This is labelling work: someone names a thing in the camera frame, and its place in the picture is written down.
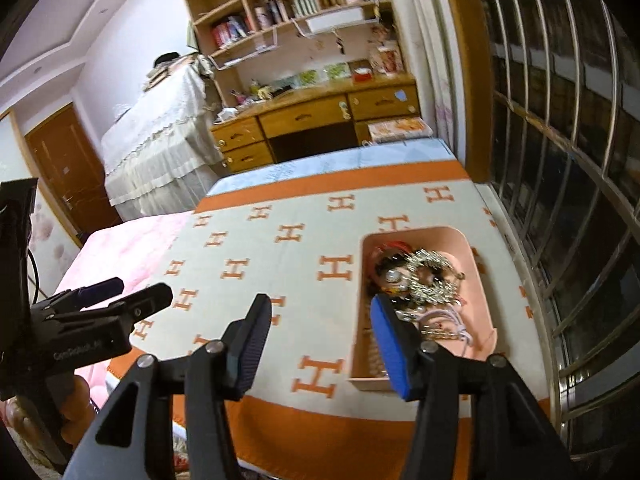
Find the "left hand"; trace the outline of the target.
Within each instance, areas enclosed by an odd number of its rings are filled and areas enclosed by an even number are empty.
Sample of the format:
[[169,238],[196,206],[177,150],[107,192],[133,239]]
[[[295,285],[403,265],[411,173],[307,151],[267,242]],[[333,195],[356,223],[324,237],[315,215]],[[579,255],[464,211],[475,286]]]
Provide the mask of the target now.
[[[73,390],[58,409],[63,419],[61,438],[72,448],[77,448],[82,437],[96,417],[92,407],[90,388],[85,378],[75,375]],[[46,438],[26,414],[17,398],[1,402],[1,419],[12,428],[31,448],[44,454]]]

